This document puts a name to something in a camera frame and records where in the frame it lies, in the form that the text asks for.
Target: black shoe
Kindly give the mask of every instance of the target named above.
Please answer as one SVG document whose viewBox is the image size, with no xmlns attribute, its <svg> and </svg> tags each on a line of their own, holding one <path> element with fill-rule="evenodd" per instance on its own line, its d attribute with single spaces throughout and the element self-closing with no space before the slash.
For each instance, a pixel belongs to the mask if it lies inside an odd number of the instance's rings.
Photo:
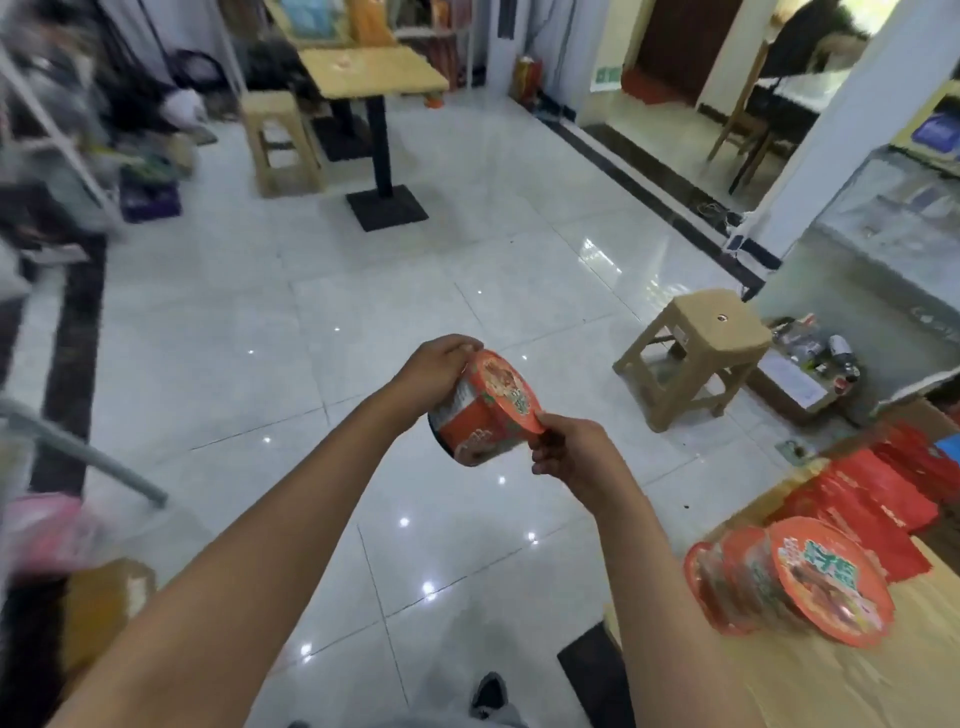
<svg viewBox="0 0 960 728">
<path fill-rule="evenodd" d="M 496 672 L 488 672 L 480 680 L 470 701 L 470 717 L 486 720 L 507 704 L 507 685 Z"/>
</svg>

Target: white paper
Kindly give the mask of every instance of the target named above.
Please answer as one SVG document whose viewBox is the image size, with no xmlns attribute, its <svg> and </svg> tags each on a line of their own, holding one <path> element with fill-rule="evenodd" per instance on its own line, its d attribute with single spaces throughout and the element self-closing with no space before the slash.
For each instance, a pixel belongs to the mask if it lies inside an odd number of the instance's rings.
<svg viewBox="0 0 960 728">
<path fill-rule="evenodd" d="M 757 366 L 803 409 L 812 407 L 827 395 L 827 390 L 816 379 L 780 352 L 768 351 Z"/>
</svg>

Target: white table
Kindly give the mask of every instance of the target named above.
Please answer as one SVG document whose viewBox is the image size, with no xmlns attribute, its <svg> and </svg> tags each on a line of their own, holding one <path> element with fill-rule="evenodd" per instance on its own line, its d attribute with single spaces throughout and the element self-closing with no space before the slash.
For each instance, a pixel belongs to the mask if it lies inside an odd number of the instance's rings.
<svg viewBox="0 0 960 728">
<path fill-rule="evenodd" d="M 774 94 L 780 98 L 814 113 L 823 113 L 848 76 L 850 76 L 850 69 L 845 68 L 842 71 L 758 79 L 756 85 L 759 88 L 776 86 Z"/>
</svg>

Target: brown door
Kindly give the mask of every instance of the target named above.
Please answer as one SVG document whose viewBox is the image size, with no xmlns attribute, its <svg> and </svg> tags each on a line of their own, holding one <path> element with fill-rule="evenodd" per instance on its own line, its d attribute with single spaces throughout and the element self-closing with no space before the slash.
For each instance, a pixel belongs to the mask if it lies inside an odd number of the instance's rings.
<svg viewBox="0 0 960 728">
<path fill-rule="evenodd" d="M 657 0 L 636 67 L 695 102 L 741 2 Z"/>
</svg>

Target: brown stool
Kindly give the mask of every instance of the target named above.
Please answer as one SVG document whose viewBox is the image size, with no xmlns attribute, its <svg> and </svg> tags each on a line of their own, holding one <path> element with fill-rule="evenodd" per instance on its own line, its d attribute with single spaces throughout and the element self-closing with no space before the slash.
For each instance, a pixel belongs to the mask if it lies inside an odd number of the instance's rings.
<svg viewBox="0 0 960 728">
<path fill-rule="evenodd" d="M 667 328 L 669 336 L 658 336 Z M 676 341 L 685 351 L 680 370 L 660 387 L 654 373 L 641 358 L 651 344 Z M 757 362 L 770 348 L 770 329 L 753 310 L 726 288 L 677 296 L 613 364 L 618 374 L 629 367 L 650 398 L 647 424 L 663 432 L 682 413 L 709 407 L 720 417 Z M 722 394 L 695 399 L 709 379 L 718 375 L 726 389 Z"/>
<path fill-rule="evenodd" d="M 320 192 L 324 188 L 324 178 L 317 161 L 317 142 L 313 133 L 306 128 L 297 100 L 289 91 L 253 91 L 244 94 L 240 100 L 243 126 L 247 132 L 247 144 L 253 154 L 253 166 L 256 172 L 256 187 L 262 197 L 276 197 L 280 194 L 276 168 L 270 166 L 267 153 L 270 142 L 263 135 L 263 126 L 272 121 L 290 135 L 294 151 L 300 158 L 295 169 L 305 178 L 309 188 Z"/>
</svg>

